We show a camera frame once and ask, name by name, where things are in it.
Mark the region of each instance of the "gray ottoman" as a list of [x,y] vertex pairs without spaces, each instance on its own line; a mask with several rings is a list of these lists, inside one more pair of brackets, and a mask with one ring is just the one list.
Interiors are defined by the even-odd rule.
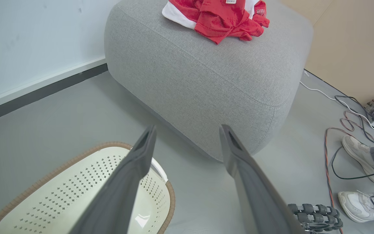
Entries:
[[222,161],[228,124],[251,154],[284,122],[305,61],[310,22],[266,0],[269,28],[219,45],[161,14],[168,0],[123,0],[111,10],[105,55],[112,76],[200,152]]

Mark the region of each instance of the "laundry basket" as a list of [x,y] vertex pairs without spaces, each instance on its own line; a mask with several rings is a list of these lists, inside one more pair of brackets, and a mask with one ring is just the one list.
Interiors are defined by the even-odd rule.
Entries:
[[[0,234],[67,234],[131,146],[108,142],[40,179],[0,212]],[[175,209],[171,183],[152,159],[140,181],[129,234],[162,234]]]

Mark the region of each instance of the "ottoman seam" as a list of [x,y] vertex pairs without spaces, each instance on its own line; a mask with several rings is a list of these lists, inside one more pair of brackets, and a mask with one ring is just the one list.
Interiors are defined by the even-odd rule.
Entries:
[[266,138],[266,135],[268,134],[268,132],[269,132],[269,130],[271,129],[271,126],[272,126],[272,123],[273,123],[273,119],[274,119],[274,117],[275,117],[275,112],[276,112],[276,110],[278,110],[278,109],[280,109],[280,108],[274,108],[273,109],[273,115],[272,115],[272,118],[270,119],[270,123],[269,123],[269,126],[268,126],[268,128],[266,129],[266,132],[265,132],[265,134],[264,134],[264,136],[262,137],[262,139],[258,142],[258,144],[255,146],[255,148],[253,149],[253,150],[251,150],[251,155],[254,153],[254,151],[261,145],[261,142],[263,142],[264,141],[264,139]]
[[281,108],[282,106],[284,106],[284,104],[287,102],[289,96],[291,95],[291,92],[288,93],[287,97],[284,99],[284,101],[280,102],[279,104],[277,105],[270,105],[270,104],[267,104],[267,103],[264,103],[260,100],[257,100],[253,97],[251,97],[249,94],[243,92],[242,90],[240,90],[238,87],[236,87],[234,84],[232,84],[231,82],[227,81],[226,79],[224,79],[221,75],[219,75],[217,72],[215,72],[212,68],[209,68],[207,65],[203,64],[202,62],[200,62],[199,60],[193,58],[193,56],[191,56],[189,53],[187,53],[186,51],[184,51],[183,49],[181,49],[180,47],[174,45],[174,43],[172,43],[171,41],[169,41],[167,38],[165,37],[162,37],[160,34],[158,34],[156,31],[152,30],[151,28],[147,27],[146,25],[144,25],[143,23],[139,22],[137,19],[131,17],[130,15],[126,14],[122,9],[119,8],[119,6],[116,7],[117,9],[120,10],[120,12],[122,12],[123,14],[125,14],[127,17],[131,18],[132,20],[134,20],[135,22],[137,22],[138,24],[144,26],[145,28],[149,29],[150,31],[154,32],[156,35],[158,35],[160,38],[164,39],[167,43],[171,44],[173,47],[175,47],[176,49],[184,52],[184,54],[186,54],[188,57],[190,57],[190,59],[192,59],[193,61],[197,62],[198,64],[202,65],[202,67],[204,68],[207,68],[208,70],[210,70],[212,73],[214,73],[215,75],[217,75],[220,79],[224,80],[226,83],[228,83],[230,86],[234,87],[235,89],[237,89],[238,92],[244,94],[245,96],[247,96],[248,98],[250,98],[251,100],[255,101],[255,102],[258,102],[262,105],[265,105],[266,108],[269,108],[269,109],[277,109],[277,108]]
[[[143,25],[143,24],[141,24],[140,22],[138,22],[136,19],[134,19],[134,18],[132,18],[131,16],[129,16],[128,14],[126,14],[125,12],[123,12],[119,7],[116,7],[117,9],[119,9],[123,14],[125,14],[126,16],[128,16],[129,18],[131,18],[131,19],[133,19],[135,22],[137,22],[137,23],[139,23],[140,25],[142,25],[142,26],[144,26],[144,27],[146,27],[146,28],[148,28],[147,26],[145,26],[145,25]],[[155,111],[159,116],[161,116],[162,117],[162,115],[161,115],[161,113],[158,111],[158,110],[153,110],[153,111]],[[202,147],[201,146],[199,146],[199,144],[195,141],[195,140],[193,140],[192,138],[190,138],[190,137],[188,137],[187,135],[185,135],[185,133],[184,133],[184,131],[181,131],[178,127],[176,127],[175,125],[174,125],[174,123],[171,123],[169,120],[167,120],[167,119],[165,119],[164,117],[162,117],[163,119],[164,119],[164,121],[166,121],[166,122],[168,122],[168,124],[170,124],[173,128],[175,128],[176,130],[178,130],[179,132],[181,132],[187,139],[189,139],[191,142],[193,142],[193,144],[195,144],[197,147],[199,147],[199,148],[201,148],[202,149]],[[208,154],[210,157],[212,157],[213,158],[213,160],[216,160],[217,162],[223,162],[223,159],[219,159],[219,158],[217,158],[217,157],[215,157],[213,154],[210,154],[209,152],[207,152],[207,151],[205,151],[204,149],[202,149],[206,154]]]

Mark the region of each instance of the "black baseboard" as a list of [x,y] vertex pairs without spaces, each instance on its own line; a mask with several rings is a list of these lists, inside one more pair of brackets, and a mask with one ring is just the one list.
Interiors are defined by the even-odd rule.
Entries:
[[97,76],[105,71],[108,70],[108,67],[106,64],[102,64],[98,67],[89,69],[87,71],[81,72],[79,74],[73,75],[71,77],[67,77],[66,79],[62,79],[60,81],[57,81],[56,83],[50,84],[48,86],[44,86],[43,88],[37,89],[33,92],[30,92],[28,94],[25,94],[21,97],[18,97],[14,100],[11,100],[9,102],[6,102],[2,105],[0,105],[0,117],[3,115],[6,115],[12,111],[15,111],[16,109],[19,109],[23,106],[26,106],[28,104],[31,104],[35,101],[38,101],[42,98],[45,98],[49,95],[52,95],[53,93],[56,93],[60,90],[63,90],[67,87],[70,87],[72,85],[78,84],[84,80],[87,80],[89,78],[92,78],[94,76]]

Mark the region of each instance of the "white sneaker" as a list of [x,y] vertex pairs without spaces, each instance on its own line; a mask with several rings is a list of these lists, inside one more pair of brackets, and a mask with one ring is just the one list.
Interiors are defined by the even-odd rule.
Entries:
[[[362,165],[365,174],[374,174],[374,161],[370,154],[370,147],[349,135],[344,136],[342,142],[346,152]],[[374,176],[368,178],[374,182]]]
[[374,221],[374,205],[370,201],[373,194],[358,192],[339,192],[338,197],[344,212],[355,222],[364,223]]

